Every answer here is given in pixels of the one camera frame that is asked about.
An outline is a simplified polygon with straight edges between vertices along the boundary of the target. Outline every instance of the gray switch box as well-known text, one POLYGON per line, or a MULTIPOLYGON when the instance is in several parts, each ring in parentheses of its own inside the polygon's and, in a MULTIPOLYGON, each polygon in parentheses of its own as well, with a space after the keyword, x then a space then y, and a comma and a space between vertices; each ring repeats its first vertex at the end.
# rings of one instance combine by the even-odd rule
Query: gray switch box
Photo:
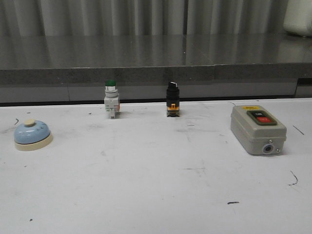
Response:
POLYGON ((231 130, 251 155, 274 155, 282 151, 286 127, 262 106, 235 106, 231 130))

